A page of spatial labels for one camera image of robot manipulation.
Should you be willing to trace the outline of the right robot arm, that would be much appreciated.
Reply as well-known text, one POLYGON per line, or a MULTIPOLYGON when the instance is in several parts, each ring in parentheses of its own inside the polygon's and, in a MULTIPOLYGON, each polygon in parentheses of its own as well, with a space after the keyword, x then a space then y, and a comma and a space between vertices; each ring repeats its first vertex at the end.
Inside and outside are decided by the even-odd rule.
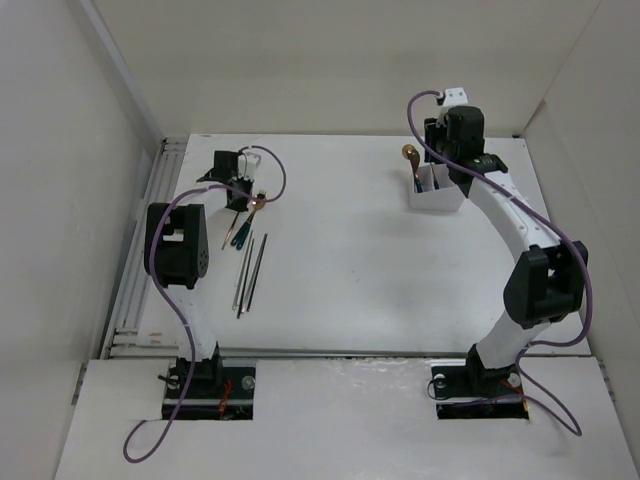
POLYGON ((507 165, 486 152, 479 108, 451 107, 439 119, 426 120, 424 127, 430 157, 447 165, 452 183, 485 214, 514 259, 503 290, 503 314, 471 347, 464 366, 444 371, 467 395, 486 395, 514 371, 523 348, 580 309, 581 268, 588 252, 581 242, 563 239, 538 219, 507 165))

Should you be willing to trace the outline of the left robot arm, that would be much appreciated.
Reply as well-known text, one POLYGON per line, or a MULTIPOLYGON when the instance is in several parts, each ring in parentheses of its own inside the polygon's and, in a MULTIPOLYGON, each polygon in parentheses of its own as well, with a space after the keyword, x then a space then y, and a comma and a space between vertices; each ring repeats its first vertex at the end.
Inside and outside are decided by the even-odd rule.
POLYGON ((214 214, 244 213, 257 195, 254 184, 261 155, 244 147, 216 150, 212 166, 191 188, 146 209, 144 269, 178 317, 177 358, 188 369, 189 384, 201 396, 217 394, 224 373, 209 361, 218 342, 204 313, 204 287, 211 260, 209 230, 214 214))

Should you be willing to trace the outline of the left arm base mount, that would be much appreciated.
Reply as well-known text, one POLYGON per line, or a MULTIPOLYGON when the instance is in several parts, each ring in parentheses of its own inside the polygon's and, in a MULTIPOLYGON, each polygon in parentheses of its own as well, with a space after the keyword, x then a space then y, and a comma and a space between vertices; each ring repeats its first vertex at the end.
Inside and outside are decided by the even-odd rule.
MULTIPOLYGON (((169 420, 186 386, 190 362, 178 358, 158 379, 164 383, 161 414, 169 420)), ((195 363, 176 420, 234 421, 253 418, 256 367, 228 365, 218 351, 210 359, 195 363)))

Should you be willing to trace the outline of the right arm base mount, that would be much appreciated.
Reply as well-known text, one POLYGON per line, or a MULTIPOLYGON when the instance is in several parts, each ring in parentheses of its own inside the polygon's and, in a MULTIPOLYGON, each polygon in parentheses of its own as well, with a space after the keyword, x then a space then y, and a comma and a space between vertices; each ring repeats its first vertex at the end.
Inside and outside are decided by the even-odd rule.
POLYGON ((429 395, 439 420, 528 420, 521 380, 513 368, 474 372, 470 366, 431 369, 429 395))

